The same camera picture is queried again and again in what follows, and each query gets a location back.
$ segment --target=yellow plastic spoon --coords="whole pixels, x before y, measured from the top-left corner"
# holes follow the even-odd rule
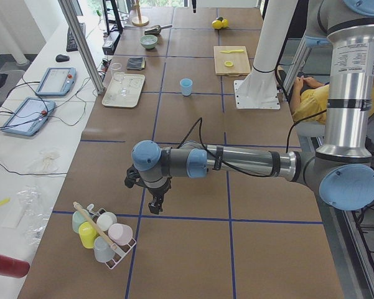
[[[220,53],[234,53],[234,52],[244,52],[243,49],[237,49],[237,50],[222,50]]]

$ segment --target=wooden cutting board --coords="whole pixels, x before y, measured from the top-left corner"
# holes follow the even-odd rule
[[[242,76],[250,74],[250,64],[246,47],[243,45],[215,45],[214,49],[214,65],[216,75],[218,76]],[[243,52],[221,53],[223,50],[243,49]],[[231,61],[232,67],[226,67],[225,62]]]

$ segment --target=computer mouse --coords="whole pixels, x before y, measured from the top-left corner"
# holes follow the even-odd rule
[[[63,54],[58,54],[55,58],[56,62],[64,62],[64,61],[68,61],[68,60],[69,60],[69,56],[68,55],[63,55]]]

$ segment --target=blue joint cap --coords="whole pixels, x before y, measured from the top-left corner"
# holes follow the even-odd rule
[[[357,14],[374,17],[374,0],[344,0],[344,3]]]
[[[188,155],[187,174],[190,178],[206,177],[207,154],[204,149],[194,148]]]
[[[315,48],[315,47],[325,47],[330,46],[329,40],[326,37],[314,37],[314,36],[304,36],[306,46],[308,48]]]
[[[361,209],[374,200],[374,170],[363,164],[338,167],[322,180],[319,196],[340,210]]]
[[[138,171],[146,171],[153,168],[161,158],[161,148],[151,140],[143,140],[134,145],[131,157]]]

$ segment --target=green bowl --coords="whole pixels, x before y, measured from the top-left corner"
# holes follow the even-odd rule
[[[152,34],[147,34],[146,36],[142,36],[139,42],[145,49],[153,49],[157,44],[157,37]]]

